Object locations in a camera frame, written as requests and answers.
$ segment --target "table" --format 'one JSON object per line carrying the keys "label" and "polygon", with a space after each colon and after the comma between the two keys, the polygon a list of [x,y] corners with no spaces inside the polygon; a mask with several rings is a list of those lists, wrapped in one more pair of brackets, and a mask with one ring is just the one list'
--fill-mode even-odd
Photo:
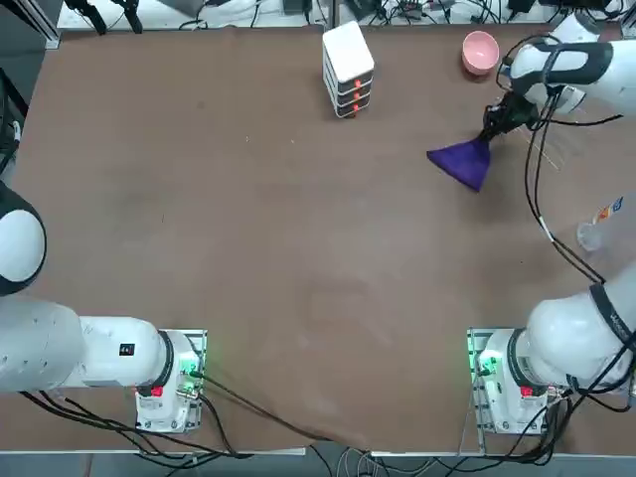
{"label": "table", "polygon": [[[210,373],[333,439],[456,452],[467,328],[524,325],[540,300],[586,285],[525,203],[526,132],[494,145],[479,195],[426,159],[472,137],[501,95],[459,68],[469,30],[367,31],[377,70],[354,120],[331,109],[320,30],[65,35],[47,53],[14,182],[49,234],[29,293],[80,314],[207,328]],[[488,30],[506,51],[536,28]],[[636,164],[629,120],[551,131],[558,169],[547,163],[541,194],[559,233],[629,191]],[[73,396],[133,419],[125,390]],[[307,443],[212,397],[237,448]],[[1,403],[0,449],[125,448],[18,396]],[[559,451],[635,454],[635,423],[584,406]],[[219,445],[210,422],[191,438]],[[491,451],[510,446],[498,440]]]}

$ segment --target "clear plastic bottle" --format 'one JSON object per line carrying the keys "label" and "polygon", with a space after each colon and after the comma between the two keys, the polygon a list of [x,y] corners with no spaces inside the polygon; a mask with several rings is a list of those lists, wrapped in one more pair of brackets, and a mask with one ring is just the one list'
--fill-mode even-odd
{"label": "clear plastic bottle", "polygon": [[623,248],[636,241],[636,193],[619,197],[603,207],[591,221],[579,224],[576,239],[588,252]]}

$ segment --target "floor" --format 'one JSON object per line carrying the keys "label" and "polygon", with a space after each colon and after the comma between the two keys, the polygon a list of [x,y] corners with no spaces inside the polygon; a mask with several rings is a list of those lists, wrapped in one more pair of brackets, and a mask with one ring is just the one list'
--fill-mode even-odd
{"label": "floor", "polygon": [[[62,0],[40,0],[40,4],[47,14],[57,19]],[[4,11],[0,7],[0,66],[12,78],[20,92],[28,100],[35,87],[38,71],[44,57],[44,41],[29,27]],[[260,455],[249,460],[236,461],[220,459],[207,464],[201,469],[184,471],[186,476],[297,476],[327,477],[330,472],[338,475],[336,464],[343,451],[337,444],[319,445],[321,453],[330,465],[330,471],[325,467],[313,451],[308,450],[305,456]],[[350,472],[356,473],[357,461],[351,456]],[[387,463],[402,469],[414,469],[424,459],[421,458],[391,458]],[[445,458],[445,462],[452,464],[453,458]],[[483,465],[475,461],[475,466]],[[0,455],[0,475],[2,477],[31,477],[50,473],[55,469],[56,475],[65,477],[110,477],[162,476],[168,469],[162,469],[152,463],[144,462],[129,454],[7,454]],[[518,466],[504,464],[496,469],[483,472],[484,477],[514,475],[519,477],[593,477],[598,475],[613,475],[615,477],[634,475],[636,460],[633,458],[555,458],[546,467]],[[345,473],[344,466],[340,472]],[[430,468],[426,475],[443,476],[446,470],[439,465]]]}

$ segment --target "white device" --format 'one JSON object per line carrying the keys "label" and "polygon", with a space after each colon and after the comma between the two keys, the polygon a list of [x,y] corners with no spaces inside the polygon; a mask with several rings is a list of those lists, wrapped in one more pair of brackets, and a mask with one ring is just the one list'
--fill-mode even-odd
{"label": "white device", "polygon": [[0,393],[135,387],[138,426],[198,427],[203,386],[189,373],[204,370],[206,332],[79,317],[66,306],[15,295],[36,278],[46,250],[40,216],[0,181]]}
{"label": "white device", "polygon": [[357,22],[322,36],[322,78],[338,117],[355,115],[371,99],[374,59]]}
{"label": "white device", "polygon": [[[549,87],[564,86],[557,112],[570,112],[589,94],[619,112],[636,113],[636,41],[594,43],[595,26],[578,14],[567,17],[553,36],[557,41],[535,39],[519,50],[510,67],[514,93],[543,106]],[[594,382],[636,330],[635,292],[632,264],[604,285],[539,303],[526,329],[495,330],[474,365],[488,403],[488,428],[522,432],[551,392]],[[600,389],[630,376],[635,348],[605,375]],[[540,432],[540,426],[528,431]]]}

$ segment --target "metal plate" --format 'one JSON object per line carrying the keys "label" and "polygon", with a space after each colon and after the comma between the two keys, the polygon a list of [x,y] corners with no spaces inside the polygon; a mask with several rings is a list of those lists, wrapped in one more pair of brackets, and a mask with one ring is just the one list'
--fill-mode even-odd
{"label": "metal plate", "polygon": [[[164,331],[176,331],[183,333],[188,341],[192,343],[192,347],[195,353],[199,356],[199,369],[197,370],[201,374],[206,372],[206,352],[208,350],[208,331],[207,330],[164,330]],[[200,388],[199,393],[203,392],[203,387]],[[194,400],[190,402],[190,410],[186,420],[185,432],[194,430],[201,426],[201,414],[202,405],[200,400]]]}
{"label": "metal plate", "polygon": [[477,381],[477,358],[486,348],[486,343],[497,328],[469,328],[466,333],[468,345],[468,365],[470,366],[470,382],[473,387],[473,406],[477,422],[477,438],[479,450],[486,453],[485,431],[494,429],[494,424],[488,411],[488,399],[484,387]]}

